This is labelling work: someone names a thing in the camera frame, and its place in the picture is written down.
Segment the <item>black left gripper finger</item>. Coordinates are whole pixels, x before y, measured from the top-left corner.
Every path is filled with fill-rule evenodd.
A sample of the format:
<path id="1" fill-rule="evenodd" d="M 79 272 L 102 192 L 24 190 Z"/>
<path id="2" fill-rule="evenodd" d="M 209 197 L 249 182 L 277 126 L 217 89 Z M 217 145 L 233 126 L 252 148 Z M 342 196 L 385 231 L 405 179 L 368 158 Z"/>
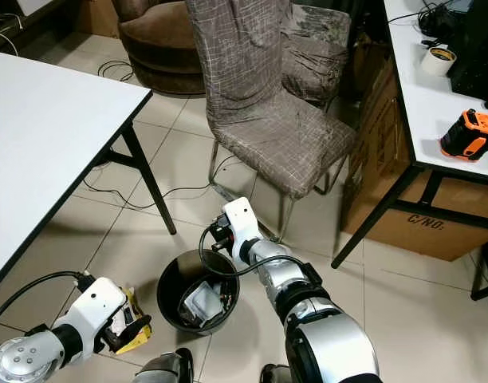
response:
<path id="1" fill-rule="evenodd" d="M 135 318 L 134 321 L 127 324 L 124 329 L 124 341 L 126 345 L 142 345 L 148 342 L 152 336 L 152 316 L 142 316 Z"/>

